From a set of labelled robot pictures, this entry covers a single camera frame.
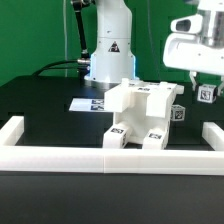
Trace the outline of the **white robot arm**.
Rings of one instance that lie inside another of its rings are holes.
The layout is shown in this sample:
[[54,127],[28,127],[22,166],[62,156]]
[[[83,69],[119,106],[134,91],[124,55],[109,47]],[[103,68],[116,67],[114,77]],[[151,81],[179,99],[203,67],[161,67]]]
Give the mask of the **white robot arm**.
[[[183,0],[197,13],[171,22],[163,62],[167,67],[218,75],[224,90],[224,0]],[[84,81],[108,88],[123,78],[134,79],[135,56],[131,52],[132,14],[124,0],[96,0],[97,47],[90,57],[90,73]]]

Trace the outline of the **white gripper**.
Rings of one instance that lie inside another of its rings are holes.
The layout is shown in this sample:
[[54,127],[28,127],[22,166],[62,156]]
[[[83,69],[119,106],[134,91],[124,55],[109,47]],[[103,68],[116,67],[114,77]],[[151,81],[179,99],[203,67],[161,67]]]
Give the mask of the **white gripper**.
[[197,92],[197,72],[220,75],[217,96],[224,90],[224,13],[195,14],[171,22],[163,62],[189,70],[192,91]]

